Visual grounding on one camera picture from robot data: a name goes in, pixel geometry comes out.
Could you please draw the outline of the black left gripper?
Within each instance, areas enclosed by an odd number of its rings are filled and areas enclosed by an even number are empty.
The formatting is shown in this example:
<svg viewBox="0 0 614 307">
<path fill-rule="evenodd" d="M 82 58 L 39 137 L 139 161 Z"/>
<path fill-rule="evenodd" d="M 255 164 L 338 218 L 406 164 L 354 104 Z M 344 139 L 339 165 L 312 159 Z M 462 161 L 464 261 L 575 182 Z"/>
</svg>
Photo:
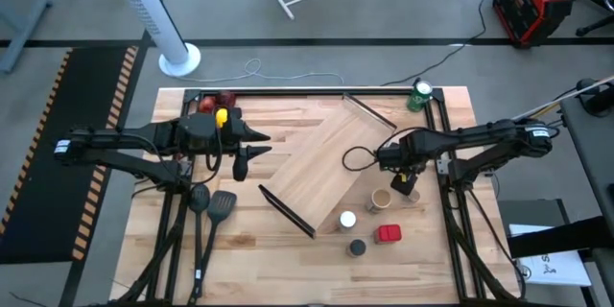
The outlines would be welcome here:
<svg viewBox="0 0 614 307">
<path fill-rule="evenodd" d="M 228 120 L 224 124 L 224 142 L 230 147 L 229 153 L 234 155 L 232 166 L 233 178 L 244 181 L 248 174 L 248 160 L 269 152 L 270 146 L 243 146 L 243 142 L 264 142 L 271 138 L 262 132 L 253 130 L 243 119 L 242 110 L 233 107 L 228 112 Z"/>
</svg>

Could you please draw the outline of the tan-lid furikake seasoning jar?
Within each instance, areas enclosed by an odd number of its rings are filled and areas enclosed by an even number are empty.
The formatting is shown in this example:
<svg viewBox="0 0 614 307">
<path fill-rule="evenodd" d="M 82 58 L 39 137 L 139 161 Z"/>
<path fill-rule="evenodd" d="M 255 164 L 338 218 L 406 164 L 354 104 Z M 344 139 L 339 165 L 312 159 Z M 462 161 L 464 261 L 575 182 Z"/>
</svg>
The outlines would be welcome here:
<svg viewBox="0 0 614 307">
<path fill-rule="evenodd" d="M 370 213 L 379 213 L 390 206 L 391 193 L 386 189 L 377 189 L 372 192 L 366 209 Z"/>
</svg>

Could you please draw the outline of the red-lid spice jar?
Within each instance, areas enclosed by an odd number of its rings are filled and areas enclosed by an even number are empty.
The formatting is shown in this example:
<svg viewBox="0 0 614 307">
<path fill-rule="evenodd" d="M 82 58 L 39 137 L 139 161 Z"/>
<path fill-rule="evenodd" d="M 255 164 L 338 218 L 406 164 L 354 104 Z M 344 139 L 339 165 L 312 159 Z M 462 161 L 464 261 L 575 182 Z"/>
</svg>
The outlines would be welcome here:
<svg viewBox="0 0 614 307">
<path fill-rule="evenodd" d="M 377 245 L 393 244 L 402 240 L 399 224 L 382 224 L 373 232 L 373 241 Z"/>
</svg>

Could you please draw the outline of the white-lid bagel seasoning jar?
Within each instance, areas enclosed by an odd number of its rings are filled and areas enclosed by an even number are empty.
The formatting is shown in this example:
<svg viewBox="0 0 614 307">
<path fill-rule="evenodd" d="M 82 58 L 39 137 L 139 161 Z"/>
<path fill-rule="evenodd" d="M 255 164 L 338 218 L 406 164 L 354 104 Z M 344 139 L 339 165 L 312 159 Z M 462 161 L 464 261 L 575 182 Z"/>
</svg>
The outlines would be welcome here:
<svg viewBox="0 0 614 307">
<path fill-rule="evenodd" d="M 357 223 L 357 216 L 354 212 L 345 210 L 338 218 L 338 227 L 340 231 L 346 232 L 351 230 Z"/>
</svg>

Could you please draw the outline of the dark red apple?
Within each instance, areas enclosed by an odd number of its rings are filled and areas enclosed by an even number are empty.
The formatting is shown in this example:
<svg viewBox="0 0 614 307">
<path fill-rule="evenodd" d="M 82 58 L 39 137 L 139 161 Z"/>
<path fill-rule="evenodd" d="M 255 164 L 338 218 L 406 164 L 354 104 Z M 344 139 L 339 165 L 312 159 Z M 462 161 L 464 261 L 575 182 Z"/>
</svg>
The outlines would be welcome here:
<svg viewBox="0 0 614 307">
<path fill-rule="evenodd" d="M 228 90 L 219 91 L 215 99 L 218 106 L 233 108 L 236 105 L 236 95 Z"/>
</svg>

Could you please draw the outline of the green soda can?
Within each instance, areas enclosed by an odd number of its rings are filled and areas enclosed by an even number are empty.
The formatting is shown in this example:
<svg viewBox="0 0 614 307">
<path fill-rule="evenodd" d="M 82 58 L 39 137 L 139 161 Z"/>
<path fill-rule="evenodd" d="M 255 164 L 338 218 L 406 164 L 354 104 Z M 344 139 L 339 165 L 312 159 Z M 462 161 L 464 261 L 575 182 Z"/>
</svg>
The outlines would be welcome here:
<svg viewBox="0 0 614 307">
<path fill-rule="evenodd" d="M 431 100 L 433 86 L 426 81 L 418 80 L 413 84 L 413 91 L 408 98 L 406 107 L 411 112 L 421 111 Z"/>
</svg>

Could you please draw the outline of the black slotted spatula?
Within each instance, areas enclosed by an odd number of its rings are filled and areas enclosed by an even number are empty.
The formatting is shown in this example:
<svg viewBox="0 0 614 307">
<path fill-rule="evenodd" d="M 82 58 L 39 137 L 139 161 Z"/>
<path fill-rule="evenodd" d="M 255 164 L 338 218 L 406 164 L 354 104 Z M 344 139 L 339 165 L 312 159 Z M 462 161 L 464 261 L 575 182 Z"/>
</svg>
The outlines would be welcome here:
<svg viewBox="0 0 614 307">
<path fill-rule="evenodd" d="M 201 296 L 202 297 L 202 286 L 203 279 L 205 277 L 206 267 L 208 265 L 210 255 L 213 249 L 213 244 L 216 237 L 216 232 L 219 224 L 223 222 L 233 210 L 235 203 L 237 200 L 237 196 L 231 192 L 218 190 L 215 191 L 213 196 L 210 197 L 210 201 L 207 211 L 207 217 L 211 222 L 211 229 L 207 238 L 206 248 L 202 250 L 201 254 Z"/>
</svg>

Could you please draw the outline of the black cooking spoon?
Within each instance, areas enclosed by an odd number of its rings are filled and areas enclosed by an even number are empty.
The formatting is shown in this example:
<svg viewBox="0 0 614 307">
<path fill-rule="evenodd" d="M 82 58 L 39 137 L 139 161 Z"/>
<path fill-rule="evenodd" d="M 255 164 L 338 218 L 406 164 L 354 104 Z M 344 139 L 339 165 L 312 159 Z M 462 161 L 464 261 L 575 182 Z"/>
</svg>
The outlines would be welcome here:
<svg viewBox="0 0 614 307">
<path fill-rule="evenodd" d="M 197 184 L 191 190 L 191 200 L 189 209 L 195 215 L 195 260 L 194 260 L 194 280 L 188 305 L 195 306 L 196 301 L 201 296 L 201 254 L 202 254 L 202 220 L 201 215 L 207 209 L 210 201 L 210 192 L 206 185 Z"/>
</svg>

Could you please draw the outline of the black desk crossbar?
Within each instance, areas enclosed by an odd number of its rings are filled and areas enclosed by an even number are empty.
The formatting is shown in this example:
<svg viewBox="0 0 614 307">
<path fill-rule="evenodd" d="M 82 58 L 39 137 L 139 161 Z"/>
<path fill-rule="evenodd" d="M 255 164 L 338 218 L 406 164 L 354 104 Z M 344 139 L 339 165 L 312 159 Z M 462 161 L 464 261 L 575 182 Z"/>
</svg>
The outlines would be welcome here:
<svg viewBox="0 0 614 307">
<path fill-rule="evenodd" d="M 605 218 L 599 216 L 508 237 L 508 247 L 514 258 L 572 250 L 614 248 L 614 234 Z"/>
</svg>

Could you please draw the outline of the white paper sheet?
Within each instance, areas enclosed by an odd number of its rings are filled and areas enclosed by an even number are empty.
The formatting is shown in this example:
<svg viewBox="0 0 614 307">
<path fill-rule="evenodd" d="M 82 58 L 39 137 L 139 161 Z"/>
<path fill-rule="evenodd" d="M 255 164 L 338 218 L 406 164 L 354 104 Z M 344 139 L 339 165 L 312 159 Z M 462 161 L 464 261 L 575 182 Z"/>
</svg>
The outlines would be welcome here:
<svg viewBox="0 0 614 307">
<path fill-rule="evenodd" d="M 562 251 L 518 257 L 525 281 L 529 284 L 590 287 L 591 279 L 577 251 Z"/>
</svg>

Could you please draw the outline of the dark grey desk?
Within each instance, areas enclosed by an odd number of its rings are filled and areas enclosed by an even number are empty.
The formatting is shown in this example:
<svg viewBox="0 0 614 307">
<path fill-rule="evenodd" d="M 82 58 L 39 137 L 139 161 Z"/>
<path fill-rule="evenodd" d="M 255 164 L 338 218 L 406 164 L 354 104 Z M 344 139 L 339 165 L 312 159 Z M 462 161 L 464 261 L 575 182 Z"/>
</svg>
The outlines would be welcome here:
<svg viewBox="0 0 614 307">
<path fill-rule="evenodd" d="M 614 106 L 595 116 L 571 98 L 561 108 L 595 200 L 614 234 Z"/>
</svg>

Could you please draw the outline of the red and black toolbox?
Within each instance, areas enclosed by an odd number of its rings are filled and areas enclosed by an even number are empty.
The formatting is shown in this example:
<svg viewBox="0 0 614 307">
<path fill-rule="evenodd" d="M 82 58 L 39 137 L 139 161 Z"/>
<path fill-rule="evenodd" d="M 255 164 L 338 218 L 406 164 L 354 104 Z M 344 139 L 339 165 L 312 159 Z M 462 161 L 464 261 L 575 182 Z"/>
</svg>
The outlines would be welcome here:
<svg viewBox="0 0 614 307">
<path fill-rule="evenodd" d="M 511 44 L 529 49 L 543 44 L 571 14 L 572 0 L 493 0 Z"/>
</svg>

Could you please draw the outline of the black hazard-striped floor mat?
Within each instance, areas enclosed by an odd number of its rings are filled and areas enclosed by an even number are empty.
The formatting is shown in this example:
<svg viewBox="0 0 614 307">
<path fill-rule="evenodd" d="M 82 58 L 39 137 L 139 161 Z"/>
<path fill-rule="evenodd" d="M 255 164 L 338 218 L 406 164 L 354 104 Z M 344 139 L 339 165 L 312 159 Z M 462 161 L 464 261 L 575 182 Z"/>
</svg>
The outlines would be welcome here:
<svg viewBox="0 0 614 307">
<path fill-rule="evenodd" d="M 136 86 L 135 46 L 76 48 L 64 56 L 4 212 L 0 265 L 82 261 L 105 196 L 106 168 L 64 166 L 54 149 L 77 127 L 125 123 Z"/>
</svg>

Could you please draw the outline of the grey table leg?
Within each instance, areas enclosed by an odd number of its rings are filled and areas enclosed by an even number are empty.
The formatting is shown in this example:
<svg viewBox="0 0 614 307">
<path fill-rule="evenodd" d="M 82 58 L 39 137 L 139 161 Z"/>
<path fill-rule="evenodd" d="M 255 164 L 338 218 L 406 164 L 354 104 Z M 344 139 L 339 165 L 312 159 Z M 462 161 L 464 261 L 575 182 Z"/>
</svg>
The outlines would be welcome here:
<svg viewBox="0 0 614 307">
<path fill-rule="evenodd" d="M 25 16 L 19 16 L 7 3 L 0 1 L 0 21 L 14 31 L 5 53 L 0 56 L 0 72 L 11 73 L 26 41 L 32 36 L 45 11 L 51 7 L 50 0 L 35 0 L 30 12 Z"/>
</svg>

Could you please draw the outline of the black aluminium table frame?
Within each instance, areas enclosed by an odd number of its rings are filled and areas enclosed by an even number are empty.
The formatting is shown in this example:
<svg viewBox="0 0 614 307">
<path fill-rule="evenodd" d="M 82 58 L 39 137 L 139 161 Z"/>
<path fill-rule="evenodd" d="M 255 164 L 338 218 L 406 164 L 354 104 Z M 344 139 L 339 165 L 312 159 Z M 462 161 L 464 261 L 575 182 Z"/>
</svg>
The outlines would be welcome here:
<svg viewBox="0 0 614 307">
<path fill-rule="evenodd" d="M 429 126 L 422 113 L 411 113 L 405 103 L 408 91 L 387 89 L 379 95 L 366 88 L 358 92 L 324 89 L 255 90 L 255 95 L 237 95 L 237 106 L 255 130 L 272 137 L 264 143 L 272 150 L 250 162 L 244 182 L 231 176 L 232 159 L 210 189 L 228 190 L 238 196 L 232 214 L 221 223 L 211 261 L 204 279 L 201 305 L 375 305 L 453 304 L 459 302 L 457 282 L 443 219 L 437 169 L 433 161 L 419 176 L 415 188 L 420 196 L 409 200 L 394 191 L 391 205 L 381 213 L 366 212 L 367 200 L 377 189 L 388 188 L 393 175 L 372 167 L 362 172 L 337 207 L 311 239 L 275 210 L 262 196 L 258 185 L 267 185 L 322 121 L 334 114 L 343 93 L 388 118 L 399 129 Z M 153 254 L 163 196 L 154 191 L 136 196 L 130 207 L 110 299 L 123 295 Z M 515 272 L 493 239 L 492 232 L 470 196 L 467 211 L 474 243 L 484 263 L 511 294 L 518 296 Z M 340 211 L 356 213 L 351 231 L 338 229 Z M 380 224 L 399 224 L 402 241 L 373 244 Z M 366 254 L 348 255 L 352 239 L 367 243 Z"/>
</svg>

